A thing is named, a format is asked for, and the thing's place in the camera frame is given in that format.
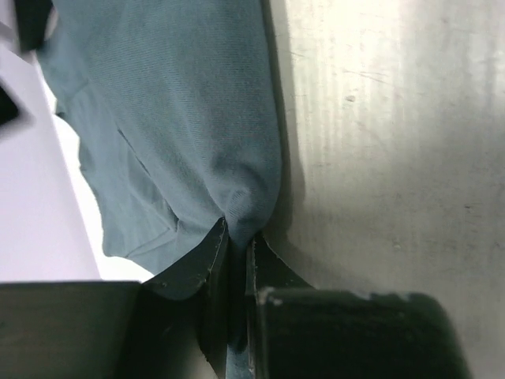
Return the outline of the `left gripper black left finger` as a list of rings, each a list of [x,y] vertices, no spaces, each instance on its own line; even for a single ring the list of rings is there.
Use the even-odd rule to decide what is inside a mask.
[[[226,376],[228,245],[226,221],[219,219],[197,247],[142,284],[122,377]]]

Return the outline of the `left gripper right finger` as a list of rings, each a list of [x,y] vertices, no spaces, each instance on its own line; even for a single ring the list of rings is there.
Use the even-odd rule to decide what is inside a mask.
[[[257,305],[260,291],[273,288],[312,288],[303,280],[258,233],[247,250],[245,303],[247,309],[247,337],[249,371],[254,378],[262,378],[261,331],[257,320]]]

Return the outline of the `blue-grey t shirt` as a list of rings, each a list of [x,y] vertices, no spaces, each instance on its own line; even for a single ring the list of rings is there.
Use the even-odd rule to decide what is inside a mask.
[[[219,218],[234,248],[226,375],[241,345],[246,246],[269,220],[281,144],[258,1],[56,1],[39,54],[57,114],[80,139],[103,252],[157,274]]]

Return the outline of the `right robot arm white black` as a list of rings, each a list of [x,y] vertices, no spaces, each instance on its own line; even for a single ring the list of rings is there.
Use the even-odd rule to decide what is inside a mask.
[[[1,2],[1,139],[23,133],[55,108],[38,58],[57,19],[52,1]]]

